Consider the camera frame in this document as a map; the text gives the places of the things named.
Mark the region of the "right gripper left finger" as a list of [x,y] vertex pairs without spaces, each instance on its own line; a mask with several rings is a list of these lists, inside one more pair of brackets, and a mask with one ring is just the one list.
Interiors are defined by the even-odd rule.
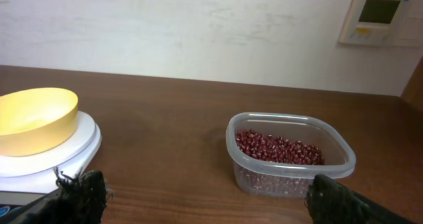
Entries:
[[97,224],[112,197],[99,170],[74,177],[53,168],[57,190],[1,217],[2,224]]

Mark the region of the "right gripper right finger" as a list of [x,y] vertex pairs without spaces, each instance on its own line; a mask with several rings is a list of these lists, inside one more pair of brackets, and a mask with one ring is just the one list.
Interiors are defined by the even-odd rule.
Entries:
[[414,224],[323,174],[309,185],[305,205],[314,224]]

